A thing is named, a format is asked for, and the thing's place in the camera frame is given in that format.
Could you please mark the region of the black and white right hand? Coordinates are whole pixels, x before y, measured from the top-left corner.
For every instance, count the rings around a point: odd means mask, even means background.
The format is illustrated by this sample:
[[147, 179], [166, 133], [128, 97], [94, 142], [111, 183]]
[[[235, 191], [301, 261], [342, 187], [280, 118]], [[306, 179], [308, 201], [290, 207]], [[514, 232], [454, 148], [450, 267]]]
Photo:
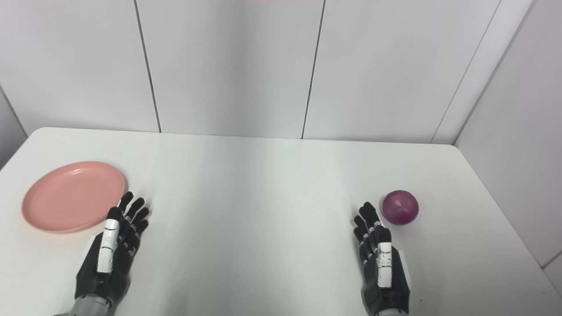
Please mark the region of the black and white right hand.
[[354, 216], [353, 234], [363, 269], [363, 301], [370, 316], [407, 316], [410, 288], [399, 250], [390, 229], [383, 226], [377, 210], [365, 202]]

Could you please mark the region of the black and white left hand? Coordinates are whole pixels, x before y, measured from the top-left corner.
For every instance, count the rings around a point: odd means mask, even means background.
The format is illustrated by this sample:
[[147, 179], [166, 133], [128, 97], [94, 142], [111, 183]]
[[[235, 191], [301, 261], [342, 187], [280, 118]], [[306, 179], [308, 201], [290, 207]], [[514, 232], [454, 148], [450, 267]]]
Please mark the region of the black and white left hand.
[[76, 275], [72, 315], [107, 314], [124, 298], [149, 214], [144, 198], [131, 191], [110, 208]]

